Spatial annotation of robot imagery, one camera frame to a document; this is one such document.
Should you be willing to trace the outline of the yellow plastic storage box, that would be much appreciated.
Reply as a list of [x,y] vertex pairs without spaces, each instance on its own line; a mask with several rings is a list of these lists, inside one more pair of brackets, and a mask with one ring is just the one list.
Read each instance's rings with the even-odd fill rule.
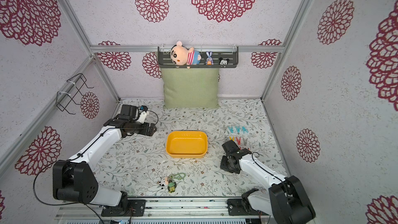
[[169,134],[166,152],[172,158],[203,158],[208,150],[208,137],[202,131],[174,131]]

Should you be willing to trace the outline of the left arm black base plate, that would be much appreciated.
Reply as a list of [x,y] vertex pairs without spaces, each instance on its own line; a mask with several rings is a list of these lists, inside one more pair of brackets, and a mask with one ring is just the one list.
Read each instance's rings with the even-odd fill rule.
[[146,200],[123,200],[118,206],[105,206],[102,217],[143,217]]

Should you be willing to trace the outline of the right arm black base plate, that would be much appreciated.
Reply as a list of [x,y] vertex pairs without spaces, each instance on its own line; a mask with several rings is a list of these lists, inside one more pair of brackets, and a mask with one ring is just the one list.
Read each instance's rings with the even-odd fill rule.
[[230,216],[272,215],[271,204],[256,197],[227,199],[227,205]]

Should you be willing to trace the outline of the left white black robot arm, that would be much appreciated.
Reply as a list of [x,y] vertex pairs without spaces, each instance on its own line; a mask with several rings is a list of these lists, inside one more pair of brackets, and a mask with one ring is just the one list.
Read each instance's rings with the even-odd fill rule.
[[121,139],[139,134],[153,136],[157,128],[146,121],[148,107],[125,105],[114,118],[107,120],[99,133],[80,151],[67,160],[57,161],[52,168],[53,197],[56,200],[81,204],[119,206],[122,191],[101,186],[94,169],[108,150]]

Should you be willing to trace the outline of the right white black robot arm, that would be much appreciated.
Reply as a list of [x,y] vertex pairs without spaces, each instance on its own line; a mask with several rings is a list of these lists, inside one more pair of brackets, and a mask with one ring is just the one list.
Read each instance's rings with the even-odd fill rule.
[[240,199],[228,199],[230,216],[266,214],[278,224],[306,224],[315,219],[316,212],[301,183],[295,177],[285,177],[260,162],[255,153],[229,140],[222,145],[226,153],[220,168],[226,172],[245,172],[256,179],[268,193],[254,188]]

